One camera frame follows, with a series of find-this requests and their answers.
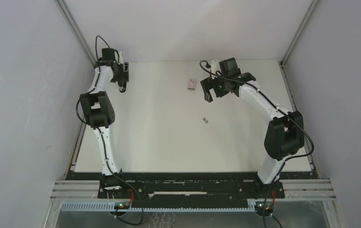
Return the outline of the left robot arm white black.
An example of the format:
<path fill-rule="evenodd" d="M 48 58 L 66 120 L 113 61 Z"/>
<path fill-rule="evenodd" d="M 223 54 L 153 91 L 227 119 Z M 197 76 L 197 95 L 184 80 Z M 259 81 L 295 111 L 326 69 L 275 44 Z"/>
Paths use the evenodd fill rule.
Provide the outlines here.
<path fill-rule="evenodd" d="M 107 89 L 110 83 L 117 83 L 124 93 L 129 82 L 129 64 L 123 61 L 122 52 L 114 48 L 102 49 L 101 57 L 94 65 L 95 77 L 86 93 L 79 96 L 77 106 L 82 108 L 81 121 L 90 126 L 97 138 L 101 160 L 101 188 L 116 198 L 127 194 L 128 186 L 121 178 L 122 169 L 114 152 L 115 111 Z"/>

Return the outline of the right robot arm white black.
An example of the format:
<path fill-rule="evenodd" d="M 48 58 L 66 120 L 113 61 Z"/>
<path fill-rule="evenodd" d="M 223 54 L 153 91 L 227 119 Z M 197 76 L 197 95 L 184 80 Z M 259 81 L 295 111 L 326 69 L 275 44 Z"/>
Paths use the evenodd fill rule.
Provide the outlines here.
<path fill-rule="evenodd" d="M 255 108 L 267 122 L 264 139 L 267 157 L 257 172 L 259 181 L 253 186 L 258 197 L 267 197 L 273 190 L 271 183 L 279 178 L 287 160 L 304 146 L 302 114 L 283 108 L 271 98 L 250 72 L 241 72 L 235 58 L 202 60 L 199 66 L 209 75 L 200 82 L 207 102 L 213 101 L 211 90 L 217 98 L 234 94 Z"/>

